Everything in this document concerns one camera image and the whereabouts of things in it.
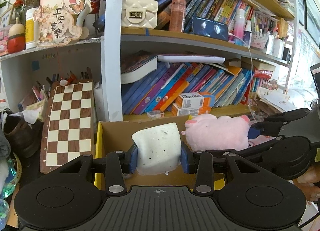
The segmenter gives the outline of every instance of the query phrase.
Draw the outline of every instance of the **white foam block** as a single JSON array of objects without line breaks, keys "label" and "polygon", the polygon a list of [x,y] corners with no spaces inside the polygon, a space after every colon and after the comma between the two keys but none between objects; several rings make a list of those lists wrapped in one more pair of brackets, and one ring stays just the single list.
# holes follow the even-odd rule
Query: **white foam block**
[{"label": "white foam block", "polygon": [[138,147],[139,175],[156,175],[177,168],[181,140],[176,123],[140,130],[132,135],[132,139]]}]

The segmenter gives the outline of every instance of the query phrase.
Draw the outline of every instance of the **finger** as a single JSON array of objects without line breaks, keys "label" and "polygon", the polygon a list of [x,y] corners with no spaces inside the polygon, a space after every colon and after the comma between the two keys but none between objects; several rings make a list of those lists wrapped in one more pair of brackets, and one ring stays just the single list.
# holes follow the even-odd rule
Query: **finger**
[{"label": "finger", "polygon": [[297,179],[293,180],[296,185],[304,193],[307,201],[317,201],[320,198],[320,188],[317,186],[309,186],[306,183],[298,183]]},{"label": "finger", "polygon": [[320,163],[316,163],[298,178],[299,183],[316,183],[320,181]]}]

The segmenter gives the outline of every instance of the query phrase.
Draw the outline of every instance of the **blue sticky note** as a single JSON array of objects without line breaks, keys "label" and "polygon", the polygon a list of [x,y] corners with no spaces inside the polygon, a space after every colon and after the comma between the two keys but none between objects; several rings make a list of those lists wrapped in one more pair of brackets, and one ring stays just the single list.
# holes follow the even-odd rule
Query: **blue sticky note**
[{"label": "blue sticky note", "polygon": [[31,62],[32,71],[36,71],[40,69],[40,63],[39,61],[33,61]]}]

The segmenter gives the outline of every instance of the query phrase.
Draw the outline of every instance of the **pen holder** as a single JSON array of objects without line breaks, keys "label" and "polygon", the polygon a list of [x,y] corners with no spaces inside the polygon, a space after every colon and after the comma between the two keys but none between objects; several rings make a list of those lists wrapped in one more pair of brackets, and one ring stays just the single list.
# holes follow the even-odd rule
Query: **pen holder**
[{"label": "pen holder", "polygon": [[274,39],[275,37],[270,34],[253,34],[251,39],[251,48],[259,50],[266,54],[272,54]]},{"label": "pen holder", "polygon": [[282,59],[284,50],[284,41],[280,39],[274,39],[273,48],[272,48],[272,56],[275,56],[279,59]]}]

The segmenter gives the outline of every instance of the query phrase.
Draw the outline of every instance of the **gray fabric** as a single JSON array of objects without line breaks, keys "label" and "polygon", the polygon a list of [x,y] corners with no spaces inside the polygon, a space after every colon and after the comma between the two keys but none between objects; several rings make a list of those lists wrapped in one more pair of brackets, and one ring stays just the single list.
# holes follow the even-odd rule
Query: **gray fabric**
[{"label": "gray fabric", "polygon": [[2,129],[0,128],[0,160],[6,159],[10,153],[11,153],[10,144],[6,139],[6,137],[4,136]]}]

